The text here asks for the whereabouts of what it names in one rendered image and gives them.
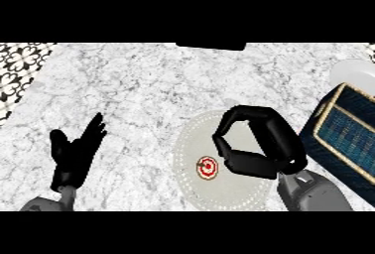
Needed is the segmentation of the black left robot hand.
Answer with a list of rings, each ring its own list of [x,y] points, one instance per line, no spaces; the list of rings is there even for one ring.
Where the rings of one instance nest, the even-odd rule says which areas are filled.
[[[106,135],[101,114],[97,113],[78,139],[67,140],[61,130],[50,132],[51,157],[55,162],[50,188],[57,191],[61,187],[78,189],[88,175],[94,153]]]

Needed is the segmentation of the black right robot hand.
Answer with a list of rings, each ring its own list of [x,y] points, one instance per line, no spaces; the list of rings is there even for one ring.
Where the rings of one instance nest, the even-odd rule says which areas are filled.
[[[234,150],[224,139],[233,123],[244,120],[262,154]],[[224,159],[224,165],[233,174],[274,180],[277,173],[292,175],[306,165],[299,138],[270,107],[233,106],[222,115],[212,141],[218,156]]]

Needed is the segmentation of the dark blue basket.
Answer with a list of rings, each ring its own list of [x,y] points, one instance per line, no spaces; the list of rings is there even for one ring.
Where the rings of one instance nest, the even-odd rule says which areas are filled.
[[[298,133],[303,151],[375,207],[375,98],[339,83]]]

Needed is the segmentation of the red and white cupcake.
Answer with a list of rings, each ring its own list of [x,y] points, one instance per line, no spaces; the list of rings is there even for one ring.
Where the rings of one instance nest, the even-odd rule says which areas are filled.
[[[209,156],[202,157],[196,163],[196,173],[200,179],[210,181],[218,175],[218,163]]]

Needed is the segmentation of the round white placemat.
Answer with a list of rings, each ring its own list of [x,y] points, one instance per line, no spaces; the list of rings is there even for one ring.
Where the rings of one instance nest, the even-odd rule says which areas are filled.
[[[185,199],[200,210],[267,210],[277,181],[233,174],[216,153],[212,134],[222,114],[222,110],[199,114],[181,129],[171,168],[175,180]],[[200,179],[196,173],[197,160],[205,156],[218,163],[218,175],[210,181]]]

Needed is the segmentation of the black flat object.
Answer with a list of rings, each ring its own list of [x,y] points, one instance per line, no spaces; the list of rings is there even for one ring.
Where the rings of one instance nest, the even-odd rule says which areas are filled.
[[[175,43],[178,47],[209,49],[209,50],[225,50],[225,51],[241,51],[246,43]]]

